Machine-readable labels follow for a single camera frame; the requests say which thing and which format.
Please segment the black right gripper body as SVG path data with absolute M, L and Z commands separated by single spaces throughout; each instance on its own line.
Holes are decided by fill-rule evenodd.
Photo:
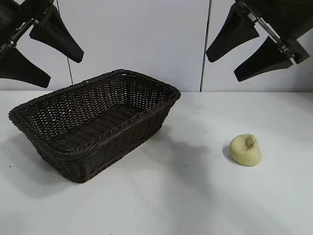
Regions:
M 310 56 L 298 38 L 313 28 L 313 2 L 311 0 L 238 0 L 268 35 L 295 63 Z

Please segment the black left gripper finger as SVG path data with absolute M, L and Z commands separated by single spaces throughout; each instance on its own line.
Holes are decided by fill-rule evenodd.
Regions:
M 29 36 L 56 49 L 76 63 L 83 60 L 84 51 L 67 30 L 55 6 L 51 6 L 43 19 L 33 26 Z
M 0 77 L 47 88 L 51 77 L 32 64 L 16 48 L 0 54 Z

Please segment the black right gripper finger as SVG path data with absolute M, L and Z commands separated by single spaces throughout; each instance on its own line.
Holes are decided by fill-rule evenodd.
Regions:
M 292 65 L 292 61 L 280 51 L 278 44 L 271 37 L 267 37 L 262 45 L 235 69 L 234 74 L 237 80 L 242 82 L 269 71 L 288 69 Z
M 213 63 L 237 46 L 259 37 L 254 26 L 246 8 L 232 6 L 219 34 L 206 51 L 209 62 Z

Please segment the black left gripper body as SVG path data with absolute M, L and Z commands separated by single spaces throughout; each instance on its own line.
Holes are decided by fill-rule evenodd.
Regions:
M 18 4 L 14 0 L 0 2 L 0 56 L 14 49 L 22 35 L 33 26 L 45 36 L 51 37 L 47 26 L 54 12 L 52 0 L 25 0 Z

